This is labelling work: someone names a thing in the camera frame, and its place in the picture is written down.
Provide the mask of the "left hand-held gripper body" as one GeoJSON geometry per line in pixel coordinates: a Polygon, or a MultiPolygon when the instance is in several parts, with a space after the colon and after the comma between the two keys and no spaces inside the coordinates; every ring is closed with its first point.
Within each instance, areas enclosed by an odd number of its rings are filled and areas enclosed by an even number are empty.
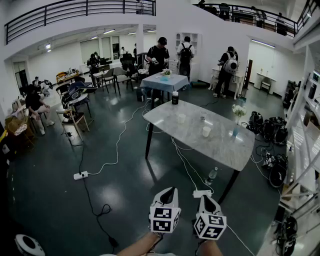
{"type": "Polygon", "coordinates": [[[173,233],[181,214],[181,208],[156,202],[150,206],[150,230],[154,233],[173,233]]]}

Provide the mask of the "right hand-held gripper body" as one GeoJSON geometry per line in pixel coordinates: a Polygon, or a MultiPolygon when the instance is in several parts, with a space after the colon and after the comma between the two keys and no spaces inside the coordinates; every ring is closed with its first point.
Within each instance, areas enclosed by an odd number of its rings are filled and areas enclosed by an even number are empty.
{"type": "Polygon", "coordinates": [[[200,239],[218,240],[227,228],[227,217],[198,212],[193,228],[200,239]]]}

